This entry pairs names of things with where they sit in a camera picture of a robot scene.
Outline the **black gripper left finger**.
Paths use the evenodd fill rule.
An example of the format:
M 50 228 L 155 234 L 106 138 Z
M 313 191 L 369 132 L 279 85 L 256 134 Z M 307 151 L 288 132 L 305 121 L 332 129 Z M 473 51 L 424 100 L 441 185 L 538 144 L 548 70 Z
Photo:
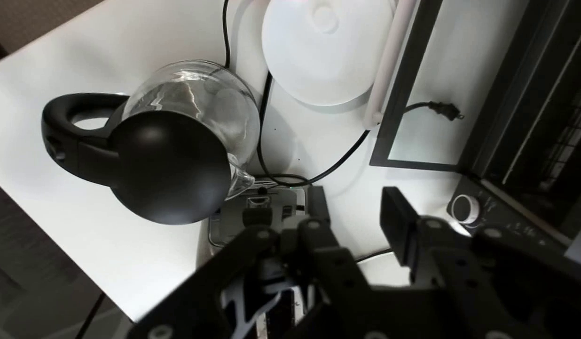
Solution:
M 390 287 L 371 285 L 352 253 L 337 242 L 322 187 L 311 187 L 305 193 L 305 211 L 307 221 L 300 225 L 300 245 L 305 251 L 309 274 L 328 296 L 390 292 Z

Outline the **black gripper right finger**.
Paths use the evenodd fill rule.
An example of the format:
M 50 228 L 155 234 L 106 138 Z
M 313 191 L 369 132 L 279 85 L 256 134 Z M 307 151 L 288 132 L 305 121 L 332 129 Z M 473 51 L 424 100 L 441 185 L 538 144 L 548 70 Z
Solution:
M 480 238 L 461 236 L 439 217 L 422 217 L 397 187 L 382 189 L 380 227 L 397 262 L 411 270 L 409 287 L 384 294 L 409 302 L 491 298 Z

